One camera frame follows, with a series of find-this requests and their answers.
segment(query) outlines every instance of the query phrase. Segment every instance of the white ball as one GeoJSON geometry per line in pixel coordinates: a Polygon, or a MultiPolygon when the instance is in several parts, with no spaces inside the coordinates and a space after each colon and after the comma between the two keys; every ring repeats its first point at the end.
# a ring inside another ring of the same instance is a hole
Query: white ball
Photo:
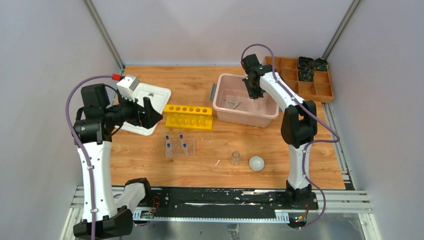
{"type": "Polygon", "coordinates": [[[249,160],[249,165],[254,171],[261,171],[265,167],[265,162],[260,156],[253,156],[249,160]]]}

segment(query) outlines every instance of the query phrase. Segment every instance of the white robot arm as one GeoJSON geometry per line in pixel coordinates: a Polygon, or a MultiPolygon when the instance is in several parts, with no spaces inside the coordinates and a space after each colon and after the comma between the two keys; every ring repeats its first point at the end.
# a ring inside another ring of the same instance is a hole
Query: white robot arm
{"type": "Polygon", "coordinates": [[[243,81],[250,98],[261,98],[263,93],[267,92],[284,112],[281,136],[288,144],[290,160],[290,173],[286,182],[286,198],[293,207],[304,205],[305,202],[312,201],[315,197],[312,193],[312,186],[306,179],[306,177],[309,177],[310,148],[306,152],[304,152],[304,148],[306,144],[314,140],[314,136],[317,134],[317,121],[305,114],[296,102],[301,103],[315,116],[317,107],[313,101],[305,101],[293,92],[277,72],[275,72],[275,79],[272,66],[261,65],[255,54],[244,57],[241,64],[246,73],[246,78],[243,81]]]}
{"type": "MultiPolygon", "coordinates": [[[[278,72],[276,72],[275,75],[277,76],[278,81],[280,81],[284,85],[286,84],[280,78],[278,72]]],[[[287,94],[287,92],[275,81],[272,72],[267,72],[260,77],[259,86],[274,99],[274,101],[283,111],[289,106],[297,105],[295,101],[287,94]]],[[[289,91],[291,91],[291,93],[300,103],[303,103],[305,101],[303,98],[294,93],[289,86],[287,86],[287,88],[289,89],[289,91]]],[[[309,185],[309,182],[305,179],[305,176],[303,176],[302,173],[302,150],[305,148],[306,144],[307,143],[304,143],[298,148],[296,148],[292,144],[288,145],[290,157],[290,173],[288,175],[288,183],[294,189],[303,189],[309,185]]],[[[307,176],[309,176],[309,153],[310,148],[308,148],[307,150],[306,160],[304,163],[307,176]]]]}
{"type": "Polygon", "coordinates": [[[131,75],[121,79],[116,92],[119,104],[111,107],[107,107],[110,102],[105,84],[88,85],[81,89],[84,107],[78,110],[73,128],[90,158],[91,166],[87,165],[83,150],[79,147],[85,187],[82,221],[73,227],[73,234],[77,238],[109,239],[129,235],[137,205],[151,199],[151,188],[145,178],[129,180],[117,203],[112,193],[110,156],[115,126],[128,122],[150,129],[163,118],[153,109],[150,98],[143,98],[143,106],[137,103],[134,90],[139,82],[131,75]]]}

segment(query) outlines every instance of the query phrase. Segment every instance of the yellow test tube rack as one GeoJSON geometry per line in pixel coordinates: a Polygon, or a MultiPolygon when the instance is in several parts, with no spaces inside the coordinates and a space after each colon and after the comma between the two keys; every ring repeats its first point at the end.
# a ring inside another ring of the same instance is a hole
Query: yellow test tube rack
{"type": "Polygon", "coordinates": [[[168,114],[167,128],[212,131],[212,107],[167,104],[163,111],[168,114]]]}

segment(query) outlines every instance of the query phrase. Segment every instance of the wooden table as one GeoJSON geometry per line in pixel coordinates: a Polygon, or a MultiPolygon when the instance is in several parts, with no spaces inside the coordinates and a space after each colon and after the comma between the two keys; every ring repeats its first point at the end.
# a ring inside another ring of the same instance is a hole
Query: wooden table
{"type": "MultiPolygon", "coordinates": [[[[169,104],[211,107],[210,92],[222,73],[243,75],[234,66],[128,66],[126,75],[141,82],[172,91],[169,104]]],[[[321,104],[317,115],[325,119],[321,104]]],[[[165,127],[165,119],[151,136],[121,130],[113,136],[110,173],[113,185],[127,180],[147,178],[152,186],[215,188],[285,188],[289,176],[289,151],[280,134],[283,114],[267,128],[219,121],[214,114],[213,131],[165,127]],[[165,136],[196,140],[196,156],[165,157],[165,136]],[[230,164],[230,155],[239,151],[241,164],[230,164]],[[265,161],[261,171],[249,167],[249,159],[265,161]]],[[[330,139],[330,133],[318,126],[315,139],[330,139]]],[[[310,152],[310,178],[324,189],[344,189],[342,174],[330,143],[316,143],[310,152]]]]}

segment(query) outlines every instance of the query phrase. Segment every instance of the metal floor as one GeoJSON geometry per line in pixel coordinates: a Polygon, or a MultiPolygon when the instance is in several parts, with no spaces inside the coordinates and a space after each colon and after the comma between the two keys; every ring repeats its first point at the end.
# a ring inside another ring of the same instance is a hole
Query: metal floor
{"type": "MultiPolygon", "coordinates": [[[[318,216],[310,213],[308,221],[318,216]]],[[[158,221],[135,227],[123,240],[365,240],[356,213],[328,213],[298,232],[279,223],[223,223],[158,221]]]]}

